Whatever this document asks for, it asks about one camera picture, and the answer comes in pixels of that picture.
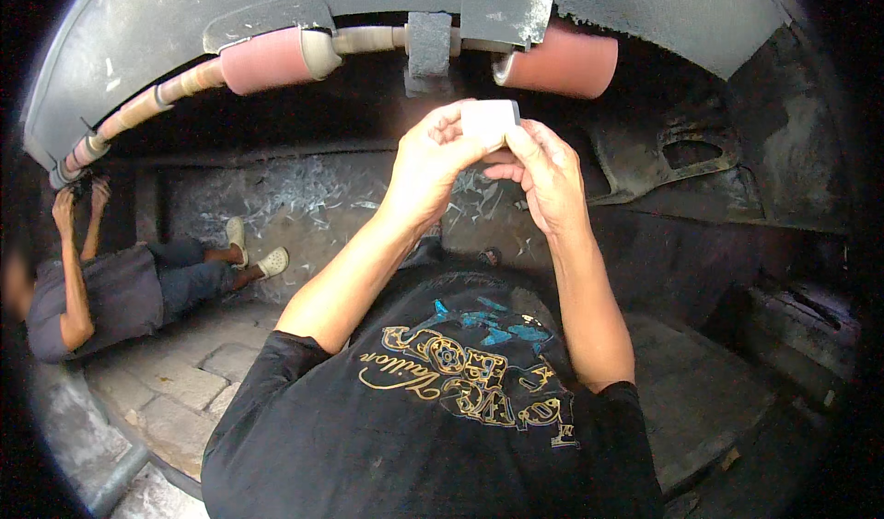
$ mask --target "man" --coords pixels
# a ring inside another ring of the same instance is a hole
[[[210,516],[662,515],[577,154],[523,120],[488,155],[459,120],[448,105],[401,139],[376,215],[285,308],[206,447]],[[480,159],[526,192],[560,325],[501,268],[392,277]]]
[[[288,266],[288,253],[281,247],[249,266],[239,217],[227,224],[229,248],[204,249],[196,239],[183,239],[138,244],[96,258],[110,195],[106,181],[93,182],[92,215],[79,255],[73,193],[66,187],[52,207],[61,235],[61,263],[46,262],[36,270],[20,248],[4,260],[4,304],[25,321],[28,345],[42,362],[79,358],[150,334],[202,301],[280,274]]]

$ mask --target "brick floor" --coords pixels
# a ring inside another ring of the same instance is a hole
[[[85,364],[89,388],[171,466],[200,480],[206,441],[281,313],[216,303]]]

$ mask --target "black t-shirt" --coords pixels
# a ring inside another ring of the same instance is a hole
[[[209,515],[661,516],[635,386],[575,389],[558,333],[480,271],[386,291],[336,356],[273,332],[206,447]]]

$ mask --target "blue jeans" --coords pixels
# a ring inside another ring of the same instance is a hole
[[[220,260],[203,262],[205,249],[196,239],[150,243],[148,249],[154,255],[163,294],[164,326],[193,306],[233,290],[233,268]]]

